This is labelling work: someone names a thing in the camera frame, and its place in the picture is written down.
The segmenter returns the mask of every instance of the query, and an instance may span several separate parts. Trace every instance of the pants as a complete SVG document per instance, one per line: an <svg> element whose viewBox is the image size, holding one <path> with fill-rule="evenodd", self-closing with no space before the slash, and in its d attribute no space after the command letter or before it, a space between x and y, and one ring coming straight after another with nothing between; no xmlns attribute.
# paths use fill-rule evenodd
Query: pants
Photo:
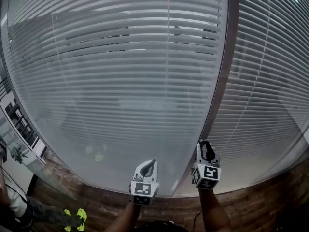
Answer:
<svg viewBox="0 0 309 232"><path fill-rule="evenodd" d="M40 201L27 196L28 205L26 212L20 218L22 224L30 224L33 222L44 222L50 224L61 225L63 227L79 227L82 221L75 215L69 216L63 210L42 204Z"/></svg>

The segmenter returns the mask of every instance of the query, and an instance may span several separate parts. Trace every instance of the neon sneaker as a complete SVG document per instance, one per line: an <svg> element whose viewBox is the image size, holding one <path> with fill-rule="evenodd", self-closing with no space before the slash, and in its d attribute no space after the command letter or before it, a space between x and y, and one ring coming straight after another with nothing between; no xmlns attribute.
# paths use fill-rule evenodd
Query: neon sneaker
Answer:
<svg viewBox="0 0 309 232"><path fill-rule="evenodd" d="M69 210L64 210L64 213L71 216L71 212ZM64 228L66 231L71 231L71 227L70 226L67 226Z"/></svg>
<svg viewBox="0 0 309 232"><path fill-rule="evenodd" d="M85 230L85 222L87 220L87 213L83 209L78 209L77 215L76 215L81 221L81 226L77 227L77 230L84 231Z"/></svg>

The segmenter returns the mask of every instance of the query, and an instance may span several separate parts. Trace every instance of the person's arm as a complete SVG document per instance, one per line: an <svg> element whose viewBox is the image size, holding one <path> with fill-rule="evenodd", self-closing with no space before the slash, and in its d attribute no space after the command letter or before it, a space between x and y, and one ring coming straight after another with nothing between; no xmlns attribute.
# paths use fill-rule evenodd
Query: person's arm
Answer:
<svg viewBox="0 0 309 232"><path fill-rule="evenodd" d="M10 200L9 200L8 192L7 192L6 185L5 185L3 169L2 169L2 160L3 160L3 155L0 154L0 185L1 185L0 186L0 204L8 207L10 205Z"/></svg>
<svg viewBox="0 0 309 232"><path fill-rule="evenodd" d="M140 214L140 205L130 202L119 217L106 229L105 232L130 232L134 229Z"/></svg>
<svg viewBox="0 0 309 232"><path fill-rule="evenodd" d="M211 190L198 189L207 232L232 232L231 221Z"/></svg>

